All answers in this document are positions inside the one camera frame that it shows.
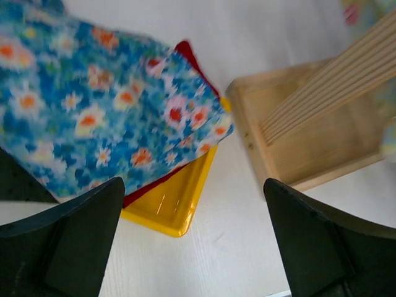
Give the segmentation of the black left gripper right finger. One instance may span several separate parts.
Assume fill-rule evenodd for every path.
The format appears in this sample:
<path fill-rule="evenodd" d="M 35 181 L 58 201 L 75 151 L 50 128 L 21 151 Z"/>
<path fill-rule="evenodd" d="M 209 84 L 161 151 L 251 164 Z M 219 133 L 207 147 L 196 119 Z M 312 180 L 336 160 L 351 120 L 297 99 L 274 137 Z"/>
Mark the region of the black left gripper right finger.
<path fill-rule="evenodd" d="M 395 228 L 273 178 L 263 192 L 292 296 L 395 296 Z"/>

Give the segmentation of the dark grey dotted garment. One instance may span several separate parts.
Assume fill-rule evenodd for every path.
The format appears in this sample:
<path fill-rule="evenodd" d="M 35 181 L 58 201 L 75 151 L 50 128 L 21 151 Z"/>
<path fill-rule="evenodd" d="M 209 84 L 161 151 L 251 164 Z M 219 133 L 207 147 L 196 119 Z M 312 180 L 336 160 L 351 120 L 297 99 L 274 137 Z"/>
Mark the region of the dark grey dotted garment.
<path fill-rule="evenodd" d="M 1 201 L 58 204 L 58 201 L 3 149 L 0 166 Z"/>

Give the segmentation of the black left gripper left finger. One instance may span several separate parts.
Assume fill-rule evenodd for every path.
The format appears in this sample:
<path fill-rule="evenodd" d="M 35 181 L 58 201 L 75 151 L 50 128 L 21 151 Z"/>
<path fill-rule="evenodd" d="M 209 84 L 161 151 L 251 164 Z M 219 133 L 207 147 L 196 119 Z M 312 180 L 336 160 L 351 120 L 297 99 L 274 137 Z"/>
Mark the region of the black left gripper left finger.
<path fill-rule="evenodd" d="M 1 296 L 98 296 L 124 200 L 113 178 L 1 226 Z"/>

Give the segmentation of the red skirt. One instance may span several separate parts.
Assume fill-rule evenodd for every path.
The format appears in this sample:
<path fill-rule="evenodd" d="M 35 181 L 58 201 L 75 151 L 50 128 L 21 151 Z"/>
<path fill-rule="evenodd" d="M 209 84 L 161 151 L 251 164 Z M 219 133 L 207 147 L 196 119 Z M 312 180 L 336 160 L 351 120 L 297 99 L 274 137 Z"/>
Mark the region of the red skirt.
<path fill-rule="evenodd" d="M 218 90 L 211 84 L 209 79 L 206 78 L 205 74 L 202 72 L 202 70 L 200 68 L 200 64 L 199 64 L 199 62 L 198 62 L 198 60 L 197 60 L 197 58 L 196 58 L 196 56 L 194 54 L 194 51 L 192 49 L 192 46 L 191 46 L 189 40 L 180 41 L 176 45 L 174 50 L 178 54 L 182 55 L 183 57 L 185 57 L 189 61 L 189 63 L 192 65 L 192 67 L 200 74 L 202 79 L 212 89 L 212 91 L 215 94 L 217 100 L 220 101 L 221 97 L 220 97 L 220 94 L 219 94 Z M 134 201 L 136 201 L 137 199 L 139 199 L 140 197 L 142 197 L 144 194 L 146 194 L 147 192 L 151 191 L 155 187 L 159 186 L 160 184 L 167 182 L 167 180 L 169 180 L 172 176 L 174 176 L 176 173 L 181 171 L 186 166 L 187 166 L 187 164 L 179 166 L 176 169 L 174 169 L 171 173 L 169 173 L 169 174 L 163 176 L 162 178 L 160 178 L 160 179 L 158 179 L 158 180 L 156 180 L 156 181 L 154 181 L 154 182 L 152 182 L 152 183 L 140 188 L 139 190 L 136 190 L 135 192 L 125 196 L 124 197 L 124 201 L 123 201 L 123 208 L 126 208 L 131 203 L 133 203 Z"/>

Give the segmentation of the blue floral garment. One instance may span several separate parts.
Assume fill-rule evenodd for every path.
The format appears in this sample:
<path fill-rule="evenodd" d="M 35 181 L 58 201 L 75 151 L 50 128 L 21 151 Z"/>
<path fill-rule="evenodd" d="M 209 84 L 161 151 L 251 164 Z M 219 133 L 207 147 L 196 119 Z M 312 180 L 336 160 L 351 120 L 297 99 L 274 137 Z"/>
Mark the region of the blue floral garment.
<path fill-rule="evenodd" d="M 81 21 L 60 1 L 1 2 L 1 148 L 56 198 L 114 177 L 131 194 L 232 132 L 175 49 Z"/>

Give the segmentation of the pastel floral garment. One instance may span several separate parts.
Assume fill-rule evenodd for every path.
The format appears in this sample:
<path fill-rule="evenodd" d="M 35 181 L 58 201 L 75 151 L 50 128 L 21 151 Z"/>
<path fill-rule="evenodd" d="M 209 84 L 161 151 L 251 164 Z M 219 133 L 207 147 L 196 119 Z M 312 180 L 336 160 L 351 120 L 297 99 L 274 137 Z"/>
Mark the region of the pastel floral garment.
<path fill-rule="evenodd" d="M 357 40 L 388 12 L 395 9 L 395 1 L 361 1 L 350 0 L 340 2 L 343 18 L 352 35 Z M 388 80 L 375 93 L 374 101 L 379 116 L 386 123 L 381 143 L 381 153 L 395 162 L 395 78 Z"/>

